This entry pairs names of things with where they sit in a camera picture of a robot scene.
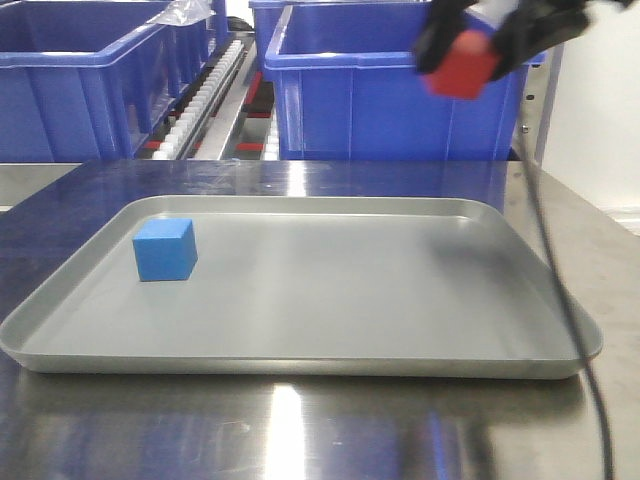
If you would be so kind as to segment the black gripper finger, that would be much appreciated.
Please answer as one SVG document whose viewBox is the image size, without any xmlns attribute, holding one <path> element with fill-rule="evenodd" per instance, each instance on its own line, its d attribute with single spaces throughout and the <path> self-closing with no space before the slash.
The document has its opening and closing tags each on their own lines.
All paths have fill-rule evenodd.
<svg viewBox="0 0 640 480">
<path fill-rule="evenodd" d="M 497 81 L 559 44 L 579 37 L 590 24 L 585 1 L 521 1 L 491 38 Z"/>
<path fill-rule="evenodd" d="M 437 70 L 456 38 L 465 31 L 469 0 L 434 0 L 413 45 L 416 70 L 431 74 Z"/>
</svg>

